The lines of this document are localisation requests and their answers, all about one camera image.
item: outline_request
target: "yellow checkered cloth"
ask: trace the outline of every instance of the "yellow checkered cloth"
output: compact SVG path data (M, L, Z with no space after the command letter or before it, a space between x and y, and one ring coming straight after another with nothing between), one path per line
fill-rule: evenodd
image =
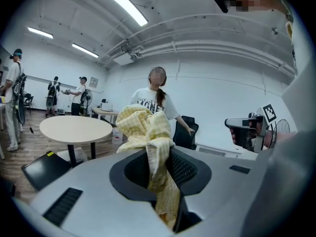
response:
M118 115L117 128L128 137L117 153L146 148L150 180L148 189L157 196L156 213L173 229L176 223L180 190L170 176L165 162L172 147L171 127L163 111L152 114L147 108L135 104L126 106Z

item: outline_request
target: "white shirt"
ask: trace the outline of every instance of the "white shirt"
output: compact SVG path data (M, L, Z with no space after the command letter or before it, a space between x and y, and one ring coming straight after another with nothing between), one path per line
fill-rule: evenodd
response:
M21 66L21 73L20 73L19 64L17 62L14 62L9 70L8 75L6 76L7 80L12 81L12 85L10 86L10 88L6 89L6 91L5 91L5 101L6 102L13 100L12 87L15 85L15 81L19 77L19 75L21 75L23 73L23 68L22 68L21 62L19 62L19 63Z
M298 131L316 128L316 58L313 41L295 9L282 0L293 17L292 43L298 76L282 95Z
M165 95L165 100L162 103L162 107L158 106L156 100L157 92L149 88L138 89L132 96L130 104L140 104L147 107L152 113L163 111L168 120L175 119L179 116L173 102L168 94Z
M78 87L76 88L75 93L80 92L80 95L74 96L74 98L73 98L73 103L74 103L74 104L80 104L80 103L81 103L81 94L83 94L84 91L85 91L85 85L84 85L84 84L83 84L83 85L80 85L80 86L78 86Z

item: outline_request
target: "ceiling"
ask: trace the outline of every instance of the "ceiling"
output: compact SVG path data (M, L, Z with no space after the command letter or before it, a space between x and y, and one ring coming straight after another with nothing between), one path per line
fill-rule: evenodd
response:
M125 45L133 57L197 50L259 59L294 77L291 41L278 11L224 14L214 0L131 0L149 21L140 27L114 0L26 0L19 13L25 35L65 48L106 68ZM54 35L47 39L27 26ZM76 43L99 55L85 55Z

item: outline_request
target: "cap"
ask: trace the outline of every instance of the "cap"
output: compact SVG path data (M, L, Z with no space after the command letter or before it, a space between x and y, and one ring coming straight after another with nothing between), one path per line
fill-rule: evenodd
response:
M22 55L22 50L19 49L19 48L16 49L16 50L14 51L13 55L10 56L10 59L12 60L15 55Z

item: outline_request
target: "table leg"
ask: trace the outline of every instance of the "table leg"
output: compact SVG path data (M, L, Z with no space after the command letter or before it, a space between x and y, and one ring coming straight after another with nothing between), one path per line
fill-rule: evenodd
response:
M95 159L95 142L91 143L91 158Z
M2 107L0 107L0 130L3 130Z
M72 167L76 167L77 161L76 161L76 156L75 156L75 149L73 145L67 145L68 146L68 152L69 152L69 158L71 161Z

